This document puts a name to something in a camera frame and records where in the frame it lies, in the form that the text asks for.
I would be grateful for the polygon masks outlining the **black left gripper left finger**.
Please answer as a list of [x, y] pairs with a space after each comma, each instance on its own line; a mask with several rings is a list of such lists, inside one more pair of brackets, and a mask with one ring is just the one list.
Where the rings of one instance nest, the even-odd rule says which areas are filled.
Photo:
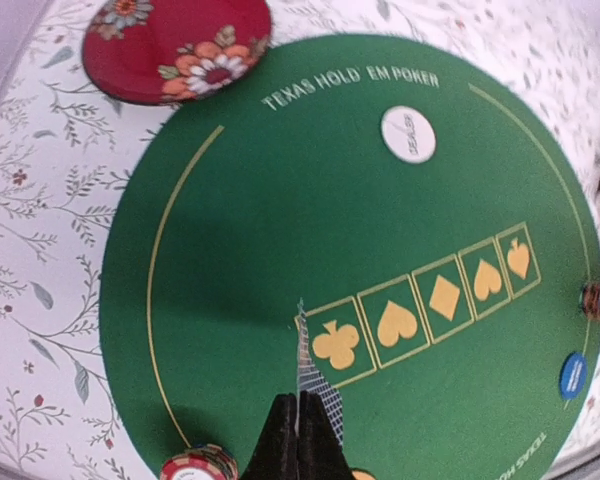
[[242, 474], [244, 480], [297, 478], [296, 418], [296, 397], [293, 394], [277, 395]]

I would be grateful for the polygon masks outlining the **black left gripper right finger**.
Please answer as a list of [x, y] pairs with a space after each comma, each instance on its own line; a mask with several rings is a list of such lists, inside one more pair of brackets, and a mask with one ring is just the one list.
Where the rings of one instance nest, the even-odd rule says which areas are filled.
[[353, 480], [318, 394], [300, 394], [297, 470], [301, 480]]

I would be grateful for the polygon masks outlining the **white dealer button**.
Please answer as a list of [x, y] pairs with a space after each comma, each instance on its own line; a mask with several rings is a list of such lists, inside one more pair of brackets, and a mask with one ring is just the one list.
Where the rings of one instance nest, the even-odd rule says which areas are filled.
[[389, 108], [382, 116], [380, 130], [385, 146], [403, 162], [422, 164], [435, 153], [435, 131], [429, 120], [414, 108]]

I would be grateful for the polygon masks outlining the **orange big blind button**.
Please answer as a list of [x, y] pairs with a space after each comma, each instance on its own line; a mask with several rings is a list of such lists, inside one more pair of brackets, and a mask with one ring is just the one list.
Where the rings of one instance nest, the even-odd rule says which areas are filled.
[[352, 469], [351, 474], [355, 480], [376, 480], [373, 474], [360, 469]]

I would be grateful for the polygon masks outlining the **dealt cards pile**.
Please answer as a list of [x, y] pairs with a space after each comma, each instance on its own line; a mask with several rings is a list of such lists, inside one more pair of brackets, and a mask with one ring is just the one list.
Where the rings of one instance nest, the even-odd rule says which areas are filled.
[[338, 446], [342, 447], [344, 440], [342, 396], [316, 367], [310, 354], [307, 315], [304, 310], [304, 302], [302, 299], [299, 300], [297, 308], [297, 391], [306, 391], [319, 396]]

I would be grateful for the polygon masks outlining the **red floral round tin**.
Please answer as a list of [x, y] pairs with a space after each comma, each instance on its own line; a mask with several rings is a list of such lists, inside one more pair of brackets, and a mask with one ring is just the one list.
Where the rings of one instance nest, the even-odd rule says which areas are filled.
[[82, 62], [123, 102], [200, 100], [249, 73], [271, 33], [264, 1], [107, 1], [89, 23]]

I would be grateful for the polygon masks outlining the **blue small blind button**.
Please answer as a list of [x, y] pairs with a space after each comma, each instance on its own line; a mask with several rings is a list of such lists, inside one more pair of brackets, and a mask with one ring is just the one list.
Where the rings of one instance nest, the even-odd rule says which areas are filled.
[[559, 391], [563, 399], [572, 400], [582, 392], [587, 372], [586, 358], [581, 352], [572, 352], [567, 356], [559, 376]]

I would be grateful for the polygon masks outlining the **red topped chip stack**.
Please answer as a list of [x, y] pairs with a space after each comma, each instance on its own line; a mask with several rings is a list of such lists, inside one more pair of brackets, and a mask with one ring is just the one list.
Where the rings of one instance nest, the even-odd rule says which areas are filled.
[[233, 455], [220, 445], [207, 443], [168, 459], [160, 480], [236, 480], [239, 469]]

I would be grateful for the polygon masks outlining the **round green poker mat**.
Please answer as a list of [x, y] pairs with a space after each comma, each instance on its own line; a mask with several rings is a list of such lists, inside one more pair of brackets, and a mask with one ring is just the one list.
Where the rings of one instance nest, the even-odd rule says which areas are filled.
[[[433, 157], [394, 156], [407, 106]], [[538, 479], [584, 405], [569, 354], [600, 277], [591, 210], [552, 134], [509, 89], [441, 50], [336, 35], [273, 49], [183, 106], [147, 148], [107, 242], [100, 337], [152, 475], [215, 442], [245, 466], [309, 350], [341, 393], [349, 464], [378, 479]]]

